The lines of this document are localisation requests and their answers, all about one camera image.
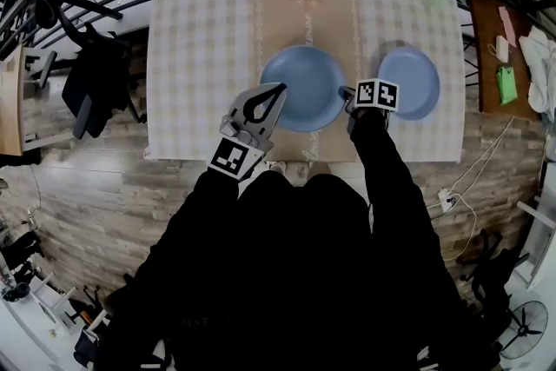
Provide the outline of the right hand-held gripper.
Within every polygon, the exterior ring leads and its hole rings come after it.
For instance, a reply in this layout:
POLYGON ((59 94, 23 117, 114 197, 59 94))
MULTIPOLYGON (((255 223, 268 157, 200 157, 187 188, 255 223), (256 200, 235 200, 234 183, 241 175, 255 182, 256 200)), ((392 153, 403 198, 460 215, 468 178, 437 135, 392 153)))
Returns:
POLYGON ((338 93, 347 100, 345 111, 352 115, 357 108, 379 108, 397 112, 400 101, 400 86, 380 78, 364 79, 356 88, 340 86, 338 93))

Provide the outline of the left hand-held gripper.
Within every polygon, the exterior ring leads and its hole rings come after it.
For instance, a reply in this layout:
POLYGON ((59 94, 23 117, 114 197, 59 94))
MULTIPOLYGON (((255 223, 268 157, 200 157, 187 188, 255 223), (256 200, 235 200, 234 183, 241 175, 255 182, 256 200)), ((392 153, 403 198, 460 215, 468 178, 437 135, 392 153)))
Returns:
POLYGON ((240 93, 222 118, 208 166, 238 182, 248 179, 273 148, 270 135, 286 98, 285 83, 264 83, 240 93))

